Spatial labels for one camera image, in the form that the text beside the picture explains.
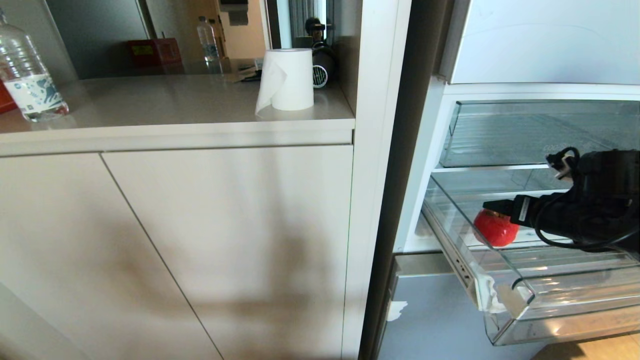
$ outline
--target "cabinet door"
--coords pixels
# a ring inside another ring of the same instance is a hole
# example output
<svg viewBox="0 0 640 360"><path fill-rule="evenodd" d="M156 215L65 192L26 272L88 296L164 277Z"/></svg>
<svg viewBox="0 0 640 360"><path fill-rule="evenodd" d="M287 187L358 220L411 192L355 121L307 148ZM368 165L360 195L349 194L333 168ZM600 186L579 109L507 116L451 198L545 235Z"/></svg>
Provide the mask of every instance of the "cabinet door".
<svg viewBox="0 0 640 360"><path fill-rule="evenodd" d="M220 359L98 154L0 159L0 282L91 359Z"/></svg>
<svg viewBox="0 0 640 360"><path fill-rule="evenodd" d="M640 85L635 0L457 1L442 62L451 83Z"/></svg>
<svg viewBox="0 0 640 360"><path fill-rule="evenodd" d="M107 153L227 360L340 358L353 146Z"/></svg>

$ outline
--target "refrigerator shelf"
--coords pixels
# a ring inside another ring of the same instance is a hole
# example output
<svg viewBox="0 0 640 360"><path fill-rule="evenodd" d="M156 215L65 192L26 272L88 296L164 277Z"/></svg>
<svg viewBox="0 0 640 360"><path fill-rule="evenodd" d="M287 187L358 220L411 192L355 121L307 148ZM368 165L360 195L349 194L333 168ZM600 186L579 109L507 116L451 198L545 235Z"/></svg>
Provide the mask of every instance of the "refrigerator shelf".
<svg viewBox="0 0 640 360"><path fill-rule="evenodd" d="M582 153L636 149L639 130L637 101L458 102L438 167L544 166L547 154L569 145Z"/></svg>
<svg viewBox="0 0 640 360"><path fill-rule="evenodd" d="M527 182L519 191L498 192L487 190L488 183L476 182L474 187L467 181L466 186L457 186L435 179L442 175L430 179L422 214L470 298L484 311L494 345L577 340L640 329L636 258L624 252L595 254L549 247L524 227L514 243L495 248L473 226L488 199L508 199L516 193L540 196L554 190Z"/></svg>

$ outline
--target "plastic water bottle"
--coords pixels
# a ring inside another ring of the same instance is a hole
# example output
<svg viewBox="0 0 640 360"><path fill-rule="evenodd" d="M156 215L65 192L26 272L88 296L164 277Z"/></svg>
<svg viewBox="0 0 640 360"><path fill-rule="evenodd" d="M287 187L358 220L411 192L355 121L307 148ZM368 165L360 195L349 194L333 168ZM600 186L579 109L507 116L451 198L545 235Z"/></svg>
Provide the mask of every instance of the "plastic water bottle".
<svg viewBox="0 0 640 360"><path fill-rule="evenodd" d="M200 24L198 24L198 36L200 37L200 43L202 44L202 50L204 51L204 60L206 62L218 60L218 46L216 46L216 36L213 31L213 26L209 24L207 18L204 16L199 17Z"/></svg>
<svg viewBox="0 0 640 360"><path fill-rule="evenodd" d="M69 113L31 38L23 30L7 24L2 9L0 78L25 119L40 122Z"/></svg>

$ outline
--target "red box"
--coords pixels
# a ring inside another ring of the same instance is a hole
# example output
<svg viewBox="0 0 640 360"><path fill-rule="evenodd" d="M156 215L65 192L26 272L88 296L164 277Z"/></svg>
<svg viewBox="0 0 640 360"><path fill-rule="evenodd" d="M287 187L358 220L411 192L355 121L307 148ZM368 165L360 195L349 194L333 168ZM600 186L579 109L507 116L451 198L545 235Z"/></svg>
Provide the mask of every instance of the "red box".
<svg viewBox="0 0 640 360"><path fill-rule="evenodd" d="M0 113L6 113L17 108L18 106L13 101L13 97L6 91L4 84L0 81Z"/></svg>
<svg viewBox="0 0 640 360"><path fill-rule="evenodd" d="M174 38L127 41L135 67L182 63L178 42Z"/></svg>

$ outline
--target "mirror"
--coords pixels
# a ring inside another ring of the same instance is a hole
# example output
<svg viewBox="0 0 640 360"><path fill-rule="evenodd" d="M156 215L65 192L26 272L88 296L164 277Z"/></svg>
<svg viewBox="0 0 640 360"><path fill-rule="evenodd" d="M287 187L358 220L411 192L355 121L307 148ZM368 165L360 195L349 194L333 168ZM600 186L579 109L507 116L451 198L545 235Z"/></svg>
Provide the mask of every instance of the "mirror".
<svg viewBox="0 0 640 360"><path fill-rule="evenodd" d="M219 74L248 63L234 60L254 63L269 48L331 44L333 32L332 0L0 0L0 6L9 24L31 35L59 85L75 80L73 70L80 80ZM215 46L203 46L199 26L211 26L214 40L207 44ZM62 44L53 40L56 33ZM206 61L207 51L219 59Z"/></svg>

